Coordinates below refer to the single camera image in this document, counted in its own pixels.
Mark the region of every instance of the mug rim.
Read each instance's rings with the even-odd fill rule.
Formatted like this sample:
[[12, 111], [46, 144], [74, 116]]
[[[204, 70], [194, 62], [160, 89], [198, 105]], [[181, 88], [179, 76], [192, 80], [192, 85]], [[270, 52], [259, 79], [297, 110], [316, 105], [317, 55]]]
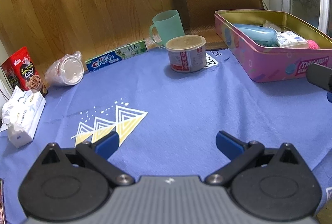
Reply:
[[[173, 12], [174, 15], [172, 15], [171, 17], [168, 17], [167, 19], [162, 19], [162, 20], [156, 20], [158, 18], [158, 16], [162, 15], [162, 14], [165, 14], [165, 13], [169, 13], [169, 12]], [[163, 11], [163, 12], [160, 12], [159, 14], [155, 15], [153, 18], [152, 18], [152, 21], [153, 22], [160, 22], [160, 21], [164, 21], [164, 20], [168, 20], [170, 18], [173, 18], [174, 16], [176, 16], [179, 12], [175, 9], [170, 9], [170, 10], [166, 10], [166, 11]]]

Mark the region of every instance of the tissue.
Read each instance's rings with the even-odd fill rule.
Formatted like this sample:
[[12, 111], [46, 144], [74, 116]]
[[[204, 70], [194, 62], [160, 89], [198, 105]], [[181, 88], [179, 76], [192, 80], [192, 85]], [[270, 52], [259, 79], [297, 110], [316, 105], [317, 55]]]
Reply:
[[8, 139], [19, 148], [34, 139], [46, 100], [40, 92], [23, 92], [17, 86], [2, 108], [2, 122], [8, 126]]

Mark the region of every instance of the pink sponge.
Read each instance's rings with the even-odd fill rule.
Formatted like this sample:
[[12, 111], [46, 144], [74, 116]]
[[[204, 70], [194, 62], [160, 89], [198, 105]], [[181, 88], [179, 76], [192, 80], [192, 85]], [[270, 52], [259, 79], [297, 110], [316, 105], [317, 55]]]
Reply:
[[309, 48], [308, 49], [320, 49], [318, 44], [313, 40], [308, 40]]

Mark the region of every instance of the blue tablecloth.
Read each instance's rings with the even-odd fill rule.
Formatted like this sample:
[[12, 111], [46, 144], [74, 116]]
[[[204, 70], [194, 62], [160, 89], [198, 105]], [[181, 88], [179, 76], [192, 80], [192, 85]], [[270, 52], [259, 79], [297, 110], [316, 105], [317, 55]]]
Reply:
[[119, 106], [147, 112], [109, 159], [136, 179], [204, 178], [228, 163], [215, 145], [217, 132], [225, 130], [266, 147], [293, 143], [321, 184], [322, 207], [332, 186], [332, 104], [326, 92], [306, 79], [254, 83], [229, 50], [211, 55], [217, 66], [180, 74], [169, 68], [166, 50], [155, 49], [87, 74], [74, 87], [50, 88], [34, 141], [15, 149], [0, 138], [8, 223], [25, 219], [18, 188], [46, 144], [73, 147], [78, 130], [115, 122]]

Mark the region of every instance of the mug handle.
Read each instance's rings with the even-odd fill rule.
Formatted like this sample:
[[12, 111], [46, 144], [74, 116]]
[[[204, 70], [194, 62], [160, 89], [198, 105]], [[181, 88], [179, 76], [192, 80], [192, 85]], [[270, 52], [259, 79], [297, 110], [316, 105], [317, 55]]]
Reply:
[[149, 32], [149, 34], [150, 34], [150, 37], [151, 37], [151, 39], [153, 40], [153, 42], [156, 43], [158, 46], [160, 46], [161, 43], [162, 43], [162, 41], [160, 41], [160, 42], [156, 42], [155, 39], [153, 38], [153, 35], [152, 35], [152, 30], [153, 30], [154, 27], [156, 27], [154, 24], [152, 24], [152, 25], [150, 26], [150, 32]]

